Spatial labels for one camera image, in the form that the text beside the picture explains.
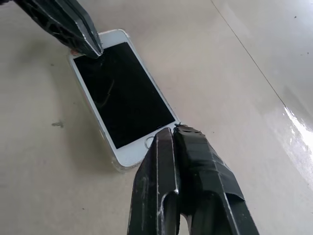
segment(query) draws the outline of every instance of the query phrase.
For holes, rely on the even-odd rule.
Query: tile floor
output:
[[[260,234],[312,234],[311,0],[80,3],[99,31],[130,34],[180,119],[233,170]],[[1,234],[126,234],[135,171],[103,154],[67,48],[12,2],[0,32]]]

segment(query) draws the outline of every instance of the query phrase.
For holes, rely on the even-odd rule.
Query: phone bezel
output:
[[[137,57],[138,61],[140,62],[141,66],[144,68],[145,72],[147,73],[149,79],[151,80],[151,82],[153,83],[153,85],[155,86],[156,90],[158,91],[159,95],[161,96],[163,102],[166,104],[167,108],[169,109],[169,111],[171,112],[172,116],[174,117],[174,121],[166,126],[163,126],[161,128],[165,128],[165,127],[169,127],[172,130],[175,127],[175,124],[179,123],[179,119],[177,118],[176,114],[173,112],[172,108],[170,107],[170,105],[167,103],[166,99],[164,98],[163,94],[161,93],[160,89],[158,88],[158,86],[156,85],[155,81],[153,80],[153,78],[150,76],[149,72],[147,71],[147,69],[145,68],[144,64],[142,63],[138,53],[136,52],[132,42],[130,41],[129,35],[122,29],[116,29],[116,30],[110,30],[110,31],[106,31],[103,33],[99,33],[99,37],[102,43],[103,48],[108,48],[108,47],[112,47],[114,45],[120,44],[120,43],[128,43],[129,46],[131,47],[133,53],[135,54],[135,56]],[[110,145],[115,158],[117,160],[117,162],[119,163],[119,165],[121,167],[132,167],[137,165],[138,163],[140,163],[145,154],[147,153],[147,148],[145,146],[145,141],[150,138],[153,137],[161,128],[159,128],[158,130],[155,130],[154,132],[151,132],[137,140],[135,140],[134,142],[131,142],[130,144],[127,144],[119,149],[117,149],[111,139],[111,136],[108,133],[108,130],[90,96],[90,93],[83,81],[83,78],[81,77],[77,66],[74,62],[74,59],[77,57],[80,57],[82,55],[69,55],[69,62],[71,64],[71,66],[73,67],[73,70],[78,78],[79,84],[81,85],[84,93],[85,93],[85,97],[87,99],[87,102],[89,104],[89,106],[91,107],[93,114],[95,115],[97,121],[98,121],[98,125],[100,128],[100,133],[102,135],[102,137],[105,139],[105,141],[108,142],[108,144]]]

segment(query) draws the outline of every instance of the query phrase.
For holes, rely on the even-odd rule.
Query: black screen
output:
[[[74,61],[116,148],[174,121],[127,43]]]

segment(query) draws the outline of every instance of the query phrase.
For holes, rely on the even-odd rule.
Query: white smartphone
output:
[[[99,34],[104,48],[98,59],[70,55],[113,163],[125,170],[140,163],[154,135],[172,130],[179,119],[144,67],[128,34],[121,29]]]

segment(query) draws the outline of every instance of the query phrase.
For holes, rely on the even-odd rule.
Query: phone screen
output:
[[[74,62],[116,148],[175,121],[128,43]]]

